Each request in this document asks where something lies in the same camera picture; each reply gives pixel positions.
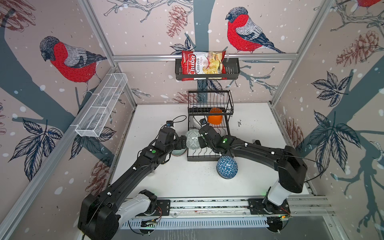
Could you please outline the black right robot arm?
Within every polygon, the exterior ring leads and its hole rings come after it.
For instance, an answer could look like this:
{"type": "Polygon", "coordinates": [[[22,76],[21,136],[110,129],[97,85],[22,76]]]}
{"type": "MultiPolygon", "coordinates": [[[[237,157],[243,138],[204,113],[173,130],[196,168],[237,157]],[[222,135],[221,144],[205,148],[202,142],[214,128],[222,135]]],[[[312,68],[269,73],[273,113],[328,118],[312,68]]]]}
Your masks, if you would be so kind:
{"type": "Polygon", "coordinates": [[[294,148],[269,148],[231,135],[220,136],[211,126],[200,128],[199,135],[199,144],[203,148],[208,147],[221,156],[254,161],[278,172],[278,180],[263,200],[264,207],[280,207],[289,195],[303,191],[308,167],[294,148]]]}

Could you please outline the grey green patterned bowl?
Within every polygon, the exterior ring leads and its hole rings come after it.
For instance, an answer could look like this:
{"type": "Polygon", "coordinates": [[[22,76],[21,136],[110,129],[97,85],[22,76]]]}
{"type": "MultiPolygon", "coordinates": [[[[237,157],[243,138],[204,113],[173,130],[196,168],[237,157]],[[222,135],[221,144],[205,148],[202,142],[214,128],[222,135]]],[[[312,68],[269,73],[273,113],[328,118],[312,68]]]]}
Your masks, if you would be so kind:
{"type": "Polygon", "coordinates": [[[190,150],[197,150],[200,149],[200,143],[199,143],[199,137],[201,135],[199,134],[199,130],[197,129],[191,129],[187,131],[186,133],[186,146],[190,150]]]}

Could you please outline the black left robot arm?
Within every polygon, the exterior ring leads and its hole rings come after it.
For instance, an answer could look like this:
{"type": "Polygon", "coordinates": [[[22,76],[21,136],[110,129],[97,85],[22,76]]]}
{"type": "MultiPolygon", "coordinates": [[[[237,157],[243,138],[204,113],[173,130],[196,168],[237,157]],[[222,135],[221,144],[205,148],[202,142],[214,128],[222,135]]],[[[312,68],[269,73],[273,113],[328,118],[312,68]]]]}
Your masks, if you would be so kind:
{"type": "Polygon", "coordinates": [[[148,190],[127,200],[134,188],[159,165],[166,163],[172,151],[186,148],[186,136],[178,136],[170,127],[142,149],[133,165],[112,185],[98,195],[87,195],[82,201],[79,230],[91,240],[110,240],[122,225],[139,214],[152,214],[157,196],[148,190]]]}

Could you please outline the orange plastic bowl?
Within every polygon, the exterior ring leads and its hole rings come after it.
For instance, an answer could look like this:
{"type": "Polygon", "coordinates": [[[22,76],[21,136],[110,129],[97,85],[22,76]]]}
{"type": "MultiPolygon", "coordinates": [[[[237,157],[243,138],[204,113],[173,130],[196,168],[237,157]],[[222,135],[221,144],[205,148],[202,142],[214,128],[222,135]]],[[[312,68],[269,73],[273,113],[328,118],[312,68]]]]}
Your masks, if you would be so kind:
{"type": "Polygon", "coordinates": [[[222,123],[223,111],[220,108],[212,108],[209,113],[215,115],[208,116],[208,123],[210,123],[211,125],[220,125],[222,123]]]}

